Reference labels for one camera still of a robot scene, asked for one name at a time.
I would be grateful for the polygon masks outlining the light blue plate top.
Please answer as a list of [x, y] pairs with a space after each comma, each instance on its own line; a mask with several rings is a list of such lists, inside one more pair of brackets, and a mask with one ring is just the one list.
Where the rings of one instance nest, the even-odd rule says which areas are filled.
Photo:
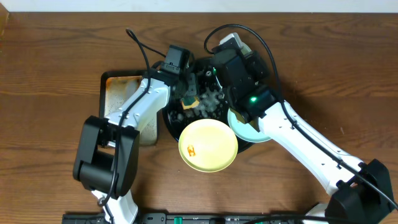
[[245, 43], [243, 42], [243, 43], [242, 43], [242, 48], [241, 48], [242, 54], [243, 54], [243, 55], [246, 55], [246, 54], [250, 53], [251, 51], [252, 51], [251, 48], [250, 48], [247, 44], [245, 44]]

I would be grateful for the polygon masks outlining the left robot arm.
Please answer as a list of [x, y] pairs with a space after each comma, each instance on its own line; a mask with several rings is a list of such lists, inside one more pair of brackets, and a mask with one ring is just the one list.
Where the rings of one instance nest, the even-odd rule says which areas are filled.
[[140, 133], [169, 101], [196, 92], [197, 78], [191, 68], [150, 68], [137, 90], [115, 112], [86, 119], [73, 178], [97, 198], [105, 223], [134, 223], [138, 207], [131, 187], [137, 173]]

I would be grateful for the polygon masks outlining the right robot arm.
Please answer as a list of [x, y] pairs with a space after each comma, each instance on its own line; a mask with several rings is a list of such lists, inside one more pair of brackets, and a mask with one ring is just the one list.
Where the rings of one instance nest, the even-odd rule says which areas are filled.
[[237, 120], [284, 147], [330, 196], [302, 221], [379, 223], [397, 209], [387, 167], [345, 152], [301, 118], [280, 93], [261, 83], [268, 69], [256, 51], [218, 46], [212, 54], [216, 77]]

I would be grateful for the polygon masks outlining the yellow green sponge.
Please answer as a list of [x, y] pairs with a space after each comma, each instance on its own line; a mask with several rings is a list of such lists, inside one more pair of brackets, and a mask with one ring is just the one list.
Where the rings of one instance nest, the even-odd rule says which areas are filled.
[[197, 96], [186, 96], [181, 99], [181, 104], [184, 110], [189, 110], [196, 108], [200, 104], [200, 101]]

